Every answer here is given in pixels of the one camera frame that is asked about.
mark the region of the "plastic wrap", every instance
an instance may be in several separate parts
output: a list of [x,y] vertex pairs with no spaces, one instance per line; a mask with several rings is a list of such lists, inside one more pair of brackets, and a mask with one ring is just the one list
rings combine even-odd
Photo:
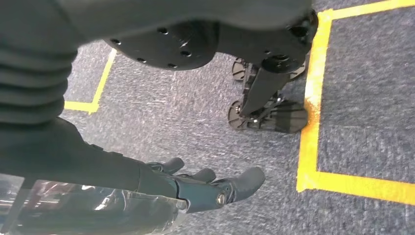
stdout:
[[186,201],[114,188],[0,177],[0,233],[10,235],[164,234]]

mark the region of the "yellow line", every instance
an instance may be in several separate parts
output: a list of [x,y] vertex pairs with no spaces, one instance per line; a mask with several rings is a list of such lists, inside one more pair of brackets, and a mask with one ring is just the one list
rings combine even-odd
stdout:
[[322,100],[325,58],[330,37],[333,10],[320,12],[319,28],[313,40],[304,106],[308,111],[308,125],[301,132],[297,191],[310,188],[310,180],[317,170],[319,146],[320,108]]
[[93,100],[91,103],[91,109],[88,110],[90,114],[95,113],[99,108],[99,100],[102,96],[102,92],[104,91],[104,86],[105,86],[105,83],[107,82],[108,75],[110,74],[115,56],[116,56],[116,50],[113,48],[110,52],[110,55],[108,56],[107,64],[105,65],[104,71],[101,76],[101,80],[99,81],[98,88],[96,89],[95,95],[93,97]]
[[91,105],[91,103],[65,101],[65,109],[77,111],[89,112],[91,110]]
[[317,172],[315,177],[316,189],[415,206],[415,184],[327,172]]
[[333,19],[388,11],[401,7],[415,6],[415,0],[387,0],[333,11]]
[[304,105],[309,124],[301,133],[297,191],[321,189],[415,205],[415,184],[317,171],[324,67],[332,20],[414,6],[415,0],[388,0],[319,13],[319,29],[313,41]]

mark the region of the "black wheel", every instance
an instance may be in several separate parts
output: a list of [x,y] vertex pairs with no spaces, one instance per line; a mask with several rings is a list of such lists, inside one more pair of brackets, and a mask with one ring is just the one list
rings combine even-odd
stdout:
[[290,82],[295,81],[300,78],[300,76],[305,72],[305,62],[299,67],[296,71],[290,73]]
[[235,101],[228,111],[228,122],[233,129],[241,130],[244,128],[245,122],[241,120],[239,116],[242,103]]
[[245,78],[245,69],[247,64],[241,58],[236,58],[232,66],[232,75],[235,81],[243,81]]

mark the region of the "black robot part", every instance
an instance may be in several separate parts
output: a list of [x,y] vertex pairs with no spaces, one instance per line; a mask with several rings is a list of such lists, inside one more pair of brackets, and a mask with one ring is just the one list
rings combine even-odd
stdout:
[[229,110],[230,125],[294,133],[306,126],[307,112],[298,103],[284,100],[278,91],[305,71],[317,27],[317,14],[309,10],[294,23],[274,30],[193,21],[107,42],[140,63],[175,71],[204,66],[216,52],[233,55],[237,59],[232,75],[244,82],[244,88],[242,102],[233,103]]

